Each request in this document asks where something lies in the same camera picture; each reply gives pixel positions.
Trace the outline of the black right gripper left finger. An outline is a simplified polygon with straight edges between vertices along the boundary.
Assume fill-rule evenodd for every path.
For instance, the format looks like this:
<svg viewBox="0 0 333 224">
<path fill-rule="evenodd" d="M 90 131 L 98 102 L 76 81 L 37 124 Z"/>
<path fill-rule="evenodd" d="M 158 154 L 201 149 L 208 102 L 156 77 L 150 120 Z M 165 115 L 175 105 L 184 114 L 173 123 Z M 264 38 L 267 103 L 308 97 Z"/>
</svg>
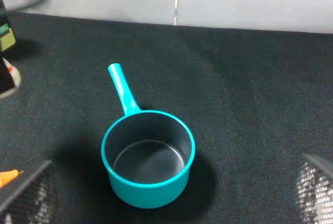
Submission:
<svg viewBox="0 0 333 224">
<path fill-rule="evenodd" d="M 29 165 L 1 187 L 1 223 L 54 223 L 56 177 L 51 160 Z"/>
</svg>

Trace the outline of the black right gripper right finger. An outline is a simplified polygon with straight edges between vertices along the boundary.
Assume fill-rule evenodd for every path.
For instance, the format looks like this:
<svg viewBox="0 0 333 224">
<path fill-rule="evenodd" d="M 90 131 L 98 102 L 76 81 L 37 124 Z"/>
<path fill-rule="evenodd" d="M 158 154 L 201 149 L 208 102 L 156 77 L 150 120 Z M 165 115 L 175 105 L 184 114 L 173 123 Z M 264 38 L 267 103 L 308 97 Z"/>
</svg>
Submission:
<svg viewBox="0 0 333 224">
<path fill-rule="evenodd" d="M 302 223 L 332 223 L 332 162 L 303 154 L 296 181 Z"/>
</svg>

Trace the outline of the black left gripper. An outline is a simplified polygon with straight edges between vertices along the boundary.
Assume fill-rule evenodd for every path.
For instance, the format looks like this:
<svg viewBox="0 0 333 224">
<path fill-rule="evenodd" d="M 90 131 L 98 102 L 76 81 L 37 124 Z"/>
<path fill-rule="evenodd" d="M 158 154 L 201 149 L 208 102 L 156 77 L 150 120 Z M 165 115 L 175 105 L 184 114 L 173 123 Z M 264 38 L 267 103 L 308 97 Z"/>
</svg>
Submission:
<svg viewBox="0 0 333 224">
<path fill-rule="evenodd" d="M 15 87 L 14 80 L 10 75 L 10 72 L 5 64 L 4 59 L 1 58 L 1 68 L 0 68 L 1 94 L 13 89 L 14 87 Z"/>
</svg>

